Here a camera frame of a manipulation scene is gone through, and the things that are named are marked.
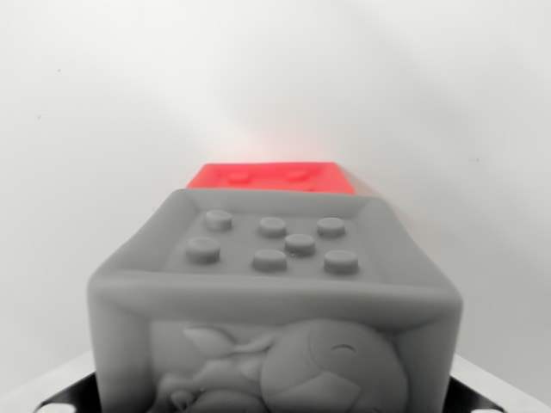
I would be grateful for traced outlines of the black silver gripper left finger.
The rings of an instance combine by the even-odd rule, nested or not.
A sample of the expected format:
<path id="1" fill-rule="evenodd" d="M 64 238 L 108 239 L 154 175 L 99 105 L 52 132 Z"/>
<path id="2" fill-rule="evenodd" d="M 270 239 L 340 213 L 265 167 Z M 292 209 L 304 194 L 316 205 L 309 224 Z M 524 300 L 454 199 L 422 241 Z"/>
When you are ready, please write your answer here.
<path id="1" fill-rule="evenodd" d="M 101 412 L 89 350 L 1 396 L 2 412 Z"/>

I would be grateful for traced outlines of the black silver gripper right finger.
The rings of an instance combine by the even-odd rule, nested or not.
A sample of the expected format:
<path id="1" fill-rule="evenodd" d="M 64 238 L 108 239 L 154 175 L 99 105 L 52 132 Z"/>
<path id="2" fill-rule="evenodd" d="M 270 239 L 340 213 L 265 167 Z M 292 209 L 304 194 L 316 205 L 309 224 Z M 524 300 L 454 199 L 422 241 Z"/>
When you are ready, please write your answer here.
<path id="1" fill-rule="evenodd" d="M 549 412 L 550 407 L 455 354 L 445 411 Z"/>

